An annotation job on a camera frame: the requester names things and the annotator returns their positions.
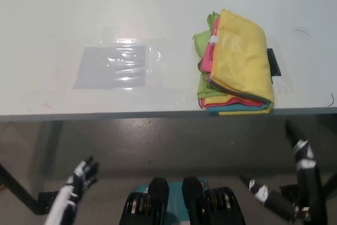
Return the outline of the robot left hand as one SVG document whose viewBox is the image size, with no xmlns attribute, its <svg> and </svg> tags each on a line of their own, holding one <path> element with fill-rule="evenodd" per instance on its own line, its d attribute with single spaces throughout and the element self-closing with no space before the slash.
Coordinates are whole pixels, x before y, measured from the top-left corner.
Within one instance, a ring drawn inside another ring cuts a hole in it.
<svg viewBox="0 0 337 225">
<path fill-rule="evenodd" d="M 89 188 L 97 182 L 98 167 L 99 163 L 93 156 L 89 156 L 74 169 L 66 181 L 66 186 L 71 190 L 70 201 L 79 203 Z"/>
</svg>

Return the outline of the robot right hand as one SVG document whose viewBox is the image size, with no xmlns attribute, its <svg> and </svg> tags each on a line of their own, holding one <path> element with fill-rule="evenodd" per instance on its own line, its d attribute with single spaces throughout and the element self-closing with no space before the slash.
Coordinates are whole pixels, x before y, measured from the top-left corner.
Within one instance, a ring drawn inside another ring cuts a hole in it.
<svg viewBox="0 0 337 225">
<path fill-rule="evenodd" d="M 326 198 L 320 171 L 309 139 L 293 122 L 286 121 L 285 133 L 293 151 L 298 183 L 298 194 L 289 201 L 267 185 L 241 175 L 240 180 L 265 208 L 293 223 L 327 224 Z"/>
</svg>

